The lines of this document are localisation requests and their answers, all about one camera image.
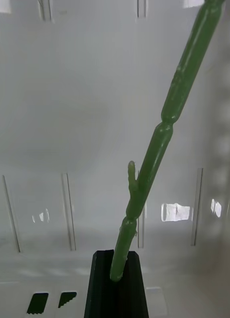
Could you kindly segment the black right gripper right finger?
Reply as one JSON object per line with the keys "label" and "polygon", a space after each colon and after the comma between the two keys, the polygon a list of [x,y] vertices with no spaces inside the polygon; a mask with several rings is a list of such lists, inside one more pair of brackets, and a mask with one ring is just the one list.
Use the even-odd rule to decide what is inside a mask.
{"label": "black right gripper right finger", "polygon": [[147,318],[149,316],[140,259],[130,251],[123,277],[118,283],[118,317]]}

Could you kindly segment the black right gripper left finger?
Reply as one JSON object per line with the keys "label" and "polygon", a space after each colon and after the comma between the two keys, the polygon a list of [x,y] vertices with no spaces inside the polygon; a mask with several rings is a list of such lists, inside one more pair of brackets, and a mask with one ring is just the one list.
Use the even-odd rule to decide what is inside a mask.
{"label": "black right gripper left finger", "polygon": [[87,290],[85,318],[115,318],[114,284],[110,280],[113,250],[98,250],[94,253]]}

